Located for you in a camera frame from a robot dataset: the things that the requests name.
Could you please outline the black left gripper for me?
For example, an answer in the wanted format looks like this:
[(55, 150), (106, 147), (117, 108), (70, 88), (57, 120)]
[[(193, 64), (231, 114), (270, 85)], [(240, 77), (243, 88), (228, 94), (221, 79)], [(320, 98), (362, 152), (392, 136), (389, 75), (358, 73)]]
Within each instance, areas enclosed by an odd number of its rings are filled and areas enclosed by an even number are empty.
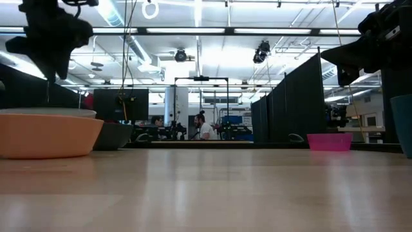
[(5, 42), (10, 53), (28, 55), (57, 43), (56, 50), (67, 53), (42, 53), (37, 67), (48, 81), (55, 81), (58, 75), (65, 80), (68, 74), (70, 53), (89, 43), (93, 27), (79, 18), (83, 6), (93, 6), (94, 0), (63, 0), (68, 6), (77, 9), (70, 14), (61, 8), (56, 0), (24, 0), (18, 6), (26, 16), (27, 25), (23, 27), (24, 37), (14, 37)]

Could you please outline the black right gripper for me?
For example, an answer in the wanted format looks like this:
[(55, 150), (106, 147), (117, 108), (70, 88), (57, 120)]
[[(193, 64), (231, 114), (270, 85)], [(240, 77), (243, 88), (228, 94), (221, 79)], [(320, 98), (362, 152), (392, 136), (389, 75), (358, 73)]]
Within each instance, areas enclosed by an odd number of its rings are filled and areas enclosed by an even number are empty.
[(324, 60), (337, 65), (339, 86), (358, 79), (358, 67), (375, 72), (411, 66), (411, 0), (395, 0), (368, 14), (358, 30), (364, 50), (360, 44), (350, 43), (321, 52)]

